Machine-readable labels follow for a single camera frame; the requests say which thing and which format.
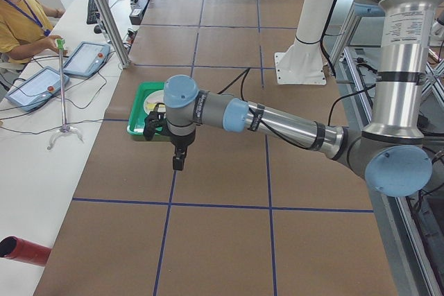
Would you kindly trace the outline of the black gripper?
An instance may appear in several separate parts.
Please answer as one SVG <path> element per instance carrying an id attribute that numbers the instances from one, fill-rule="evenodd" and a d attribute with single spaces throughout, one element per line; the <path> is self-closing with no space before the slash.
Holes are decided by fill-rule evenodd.
<path id="1" fill-rule="evenodd" d="M 182 171 L 185 167 L 185 160 L 187 157 L 187 149 L 193 144 L 195 140 L 195 133 L 192 132 L 185 136 L 173 134 L 170 137 L 171 143 L 174 145 L 174 155 L 172 159 L 173 170 Z"/>

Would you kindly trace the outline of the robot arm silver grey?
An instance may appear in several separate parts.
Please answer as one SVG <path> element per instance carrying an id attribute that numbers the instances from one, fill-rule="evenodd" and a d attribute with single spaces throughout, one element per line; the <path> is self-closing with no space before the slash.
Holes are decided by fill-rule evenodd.
<path id="1" fill-rule="evenodd" d="M 417 121 L 429 35 L 443 0 L 356 2 L 379 5 L 385 14 L 372 117 L 361 132 L 213 94 L 199 89 L 193 78 L 177 75 L 164 85 L 166 125 L 176 147 L 173 167 L 182 169 L 196 126 L 205 124 L 228 132 L 265 132 L 299 148 L 322 152 L 387 196 L 408 196 L 422 189 L 433 166 L 422 149 Z"/>

